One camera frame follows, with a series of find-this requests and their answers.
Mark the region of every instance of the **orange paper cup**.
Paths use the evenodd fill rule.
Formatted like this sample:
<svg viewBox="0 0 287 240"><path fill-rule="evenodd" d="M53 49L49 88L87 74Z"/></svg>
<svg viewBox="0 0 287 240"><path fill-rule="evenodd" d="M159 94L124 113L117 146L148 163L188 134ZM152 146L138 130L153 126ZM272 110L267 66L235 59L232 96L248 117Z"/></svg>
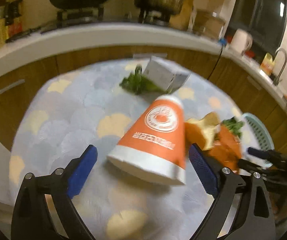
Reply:
<svg viewBox="0 0 287 240"><path fill-rule="evenodd" d="M145 181L185 184L183 105L158 97L108 154L115 166Z"/></svg>

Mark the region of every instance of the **white box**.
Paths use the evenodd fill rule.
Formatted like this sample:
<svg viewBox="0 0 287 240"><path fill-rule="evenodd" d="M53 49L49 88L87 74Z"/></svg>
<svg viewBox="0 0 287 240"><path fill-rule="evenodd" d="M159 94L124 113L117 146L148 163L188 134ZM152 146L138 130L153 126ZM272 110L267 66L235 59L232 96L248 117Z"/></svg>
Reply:
<svg viewBox="0 0 287 240"><path fill-rule="evenodd" d="M190 76L190 71L178 63L152 56L143 75L167 92L180 88Z"/></svg>

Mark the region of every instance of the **cabinet door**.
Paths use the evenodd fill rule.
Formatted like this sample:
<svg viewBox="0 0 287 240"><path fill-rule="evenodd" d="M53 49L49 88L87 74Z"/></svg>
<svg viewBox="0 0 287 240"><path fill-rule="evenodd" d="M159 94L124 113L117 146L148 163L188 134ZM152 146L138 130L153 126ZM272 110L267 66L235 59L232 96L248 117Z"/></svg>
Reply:
<svg viewBox="0 0 287 240"><path fill-rule="evenodd" d="M0 142L8 150L35 94L57 74L55 57L50 57L0 77Z"/></svg>
<svg viewBox="0 0 287 240"><path fill-rule="evenodd" d="M245 70L230 59L220 58L209 81L227 93L242 112L256 115L269 131L275 149L287 154L287 116Z"/></svg>
<svg viewBox="0 0 287 240"><path fill-rule="evenodd" d="M59 73L66 73L99 61L132 58L133 54L146 53L165 53L167 59L179 63L204 78L210 76L219 58L219 55L211 55L201 51L142 45L85 49L68 52L56 57Z"/></svg>
<svg viewBox="0 0 287 240"><path fill-rule="evenodd" d="M277 106L274 98L230 59L220 58L209 81L227 93L242 112L254 114L262 122Z"/></svg>

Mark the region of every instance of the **gas stove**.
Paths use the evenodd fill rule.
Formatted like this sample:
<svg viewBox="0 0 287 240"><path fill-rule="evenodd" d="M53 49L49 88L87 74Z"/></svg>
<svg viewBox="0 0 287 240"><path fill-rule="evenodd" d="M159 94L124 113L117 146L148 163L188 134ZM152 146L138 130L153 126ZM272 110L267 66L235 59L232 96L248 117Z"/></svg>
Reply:
<svg viewBox="0 0 287 240"><path fill-rule="evenodd" d="M50 22L49 24L43 26L40 30L40 33L47 33L49 31L63 29L76 25L86 25L93 23L139 23L139 24L148 24L155 26L163 26L171 28L169 24L170 15L163 15L156 11L145 11L141 10L141 13L138 18L132 17L131 13L127 13L124 17L119 18L106 18L103 19L101 16L103 8L101 11L79 11L79 12L58 12L57 20Z"/></svg>
<svg viewBox="0 0 287 240"><path fill-rule="evenodd" d="M57 12L57 20L42 27L40 33L46 33L75 25L102 22L103 14L103 7L61 10Z"/></svg>

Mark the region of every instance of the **table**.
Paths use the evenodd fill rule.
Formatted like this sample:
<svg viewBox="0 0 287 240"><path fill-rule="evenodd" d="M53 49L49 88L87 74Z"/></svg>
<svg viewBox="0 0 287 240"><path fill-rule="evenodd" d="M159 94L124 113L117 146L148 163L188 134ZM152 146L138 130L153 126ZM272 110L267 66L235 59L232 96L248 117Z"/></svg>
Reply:
<svg viewBox="0 0 287 240"><path fill-rule="evenodd" d="M125 210L147 218L143 229L131 239L186 240L192 236L213 197L205 193L189 160L187 183L178 187L144 182L106 161L106 155L159 95L135 96L119 87L137 63L145 67L148 59L93 64L49 80L40 89L21 122L11 152L9 182L13 203L26 173L50 174L58 167L66 167L93 144L98 149L98 161L72 202L96 239L108 239L107 223ZM201 119L215 111L221 120L237 116L245 121L228 95L194 73L174 95L183 102L185 120ZM242 132L243 157L248 157L246 149L259 146L247 124ZM263 165L255 157L248 158ZM229 231L236 208L237 200L221 235Z"/></svg>

